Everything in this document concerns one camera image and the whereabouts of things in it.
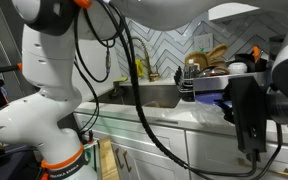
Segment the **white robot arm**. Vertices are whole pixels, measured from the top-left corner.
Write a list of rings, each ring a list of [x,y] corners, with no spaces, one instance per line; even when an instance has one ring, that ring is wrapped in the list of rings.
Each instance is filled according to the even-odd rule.
[[[116,34],[106,22],[118,8],[122,14],[155,30],[173,30],[203,12],[224,3],[241,3],[271,10],[288,18],[288,0],[12,0],[24,21],[22,73],[39,91],[0,109],[0,141],[36,147],[49,173],[68,174],[60,180],[95,179],[84,163],[84,147],[76,131],[61,129],[57,122],[73,112],[82,95],[72,83],[75,56],[73,21],[84,8],[96,15],[103,38]],[[272,77],[288,98],[288,33],[277,55]]]

